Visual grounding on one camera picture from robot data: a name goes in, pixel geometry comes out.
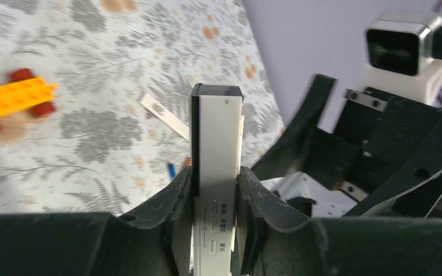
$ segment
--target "blue object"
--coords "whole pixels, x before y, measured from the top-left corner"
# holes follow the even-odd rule
[[[172,163],[169,163],[169,172],[170,172],[170,176],[172,177],[172,179],[174,179],[177,174],[175,172],[174,164],[172,164]]]

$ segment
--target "black camera lens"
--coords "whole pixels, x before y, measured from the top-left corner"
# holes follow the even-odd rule
[[[414,76],[419,72],[420,40],[412,33],[367,31],[370,64],[378,69]]]

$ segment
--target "table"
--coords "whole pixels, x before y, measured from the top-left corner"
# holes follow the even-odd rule
[[[0,118],[0,213],[122,214],[170,182],[188,142],[138,102],[188,124],[195,83],[245,96],[242,164],[283,125],[238,0],[0,0],[0,85],[31,68],[57,83],[57,112]]]

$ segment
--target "screw hole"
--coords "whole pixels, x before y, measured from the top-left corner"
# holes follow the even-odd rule
[[[136,220],[136,216],[134,214],[124,214],[120,216],[120,218],[127,223]]]
[[[430,178],[429,171],[425,168],[419,168],[414,172],[414,177],[416,177],[418,180],[426,180]]]

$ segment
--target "floral tablecloth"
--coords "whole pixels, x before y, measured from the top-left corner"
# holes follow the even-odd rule
[[[0,213],[120,214],[167,185],[188,142],[143,93],[188,124],[195,83],[239,85],[245,166],[283,128],[238,0],[0,0],[0,85],[21,67],[59,85],[58,111],[0,119]]]

